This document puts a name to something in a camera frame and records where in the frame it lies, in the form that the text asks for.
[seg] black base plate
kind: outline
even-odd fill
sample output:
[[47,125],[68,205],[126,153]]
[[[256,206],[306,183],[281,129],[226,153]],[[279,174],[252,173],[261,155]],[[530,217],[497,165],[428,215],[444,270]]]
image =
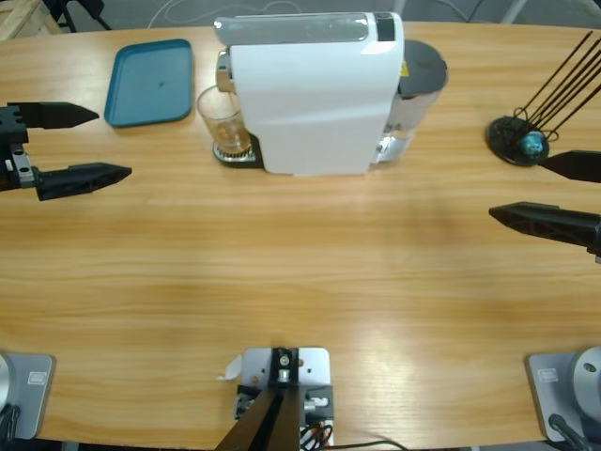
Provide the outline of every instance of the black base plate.
[[518,166],[535,166],[548,157],[549,145],[545,140],[543,151],[537,155],[524,154],[517,141],[521,134],[540,132],[524,119],[519,117],[500,117],[486,129],[486,141],[490,149],[502,160]]

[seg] blue ball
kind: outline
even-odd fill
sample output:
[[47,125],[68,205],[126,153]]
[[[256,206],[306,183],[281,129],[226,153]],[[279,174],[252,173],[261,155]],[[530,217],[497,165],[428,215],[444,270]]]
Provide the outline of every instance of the blue ball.
[[529,132],[519,140],[518,145],[524,155],[535,157],[545,150],[545,137],[540,132]]

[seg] blue tray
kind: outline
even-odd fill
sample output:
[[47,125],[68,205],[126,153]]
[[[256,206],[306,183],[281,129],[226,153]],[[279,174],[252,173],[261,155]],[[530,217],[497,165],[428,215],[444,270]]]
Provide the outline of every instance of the blue tray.
[[182,119],[192,109],[192,75],[187,40],[123,47],[115,56],[104,119],[113,127]]

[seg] coffee machine lid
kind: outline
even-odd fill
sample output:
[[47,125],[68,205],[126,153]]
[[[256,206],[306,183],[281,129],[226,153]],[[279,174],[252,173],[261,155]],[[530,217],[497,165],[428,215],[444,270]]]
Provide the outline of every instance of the coffee machine lid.
[[398,93],[411,98],[440,91],[447,83],[447,65],[439,52],[418,40],[405,40],[405,61]]
[[224,45],[357,42],[369,35],[360,12],[218,17],[214,28]]

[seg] white coffee machine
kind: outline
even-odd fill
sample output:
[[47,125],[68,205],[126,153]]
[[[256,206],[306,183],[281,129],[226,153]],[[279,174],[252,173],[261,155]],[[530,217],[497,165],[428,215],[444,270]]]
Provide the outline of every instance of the white coffee machine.
[[399,84],[397,14],[220,18],[215,32],[227,46],[217,86],[237,94],[253,138],[254,155],[238,163],[254,158],[277,174],[367,171]]

